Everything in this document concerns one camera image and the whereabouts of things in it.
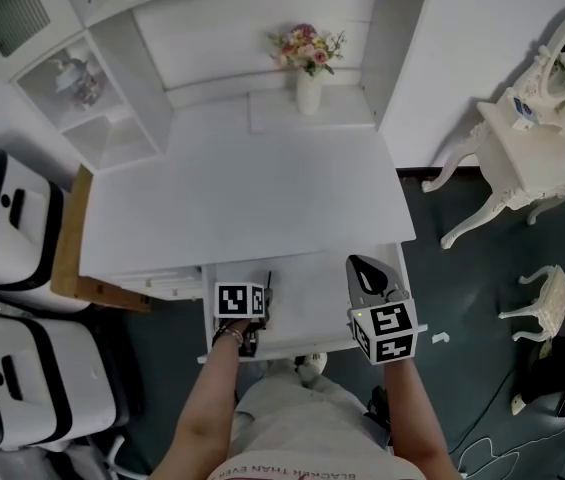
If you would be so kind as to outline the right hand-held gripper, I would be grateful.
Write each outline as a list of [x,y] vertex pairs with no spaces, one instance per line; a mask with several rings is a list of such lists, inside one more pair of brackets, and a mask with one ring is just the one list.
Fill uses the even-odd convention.
[[414,300],[395,268],[380,260],[350,255],[346,276],[351,334],[370,364],[412,358],[419,324]]

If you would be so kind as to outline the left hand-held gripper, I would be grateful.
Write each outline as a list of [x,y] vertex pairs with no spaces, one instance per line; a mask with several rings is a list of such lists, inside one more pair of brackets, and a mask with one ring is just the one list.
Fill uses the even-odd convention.
[[224,333],[232,332],[239,320],[248,325],[238,337],[241,357],[254,357],[259,347],[259,333],[267,328],[273,291],[257,283],[217,282],[215,284],[214,317],[218,322],[213,342]]

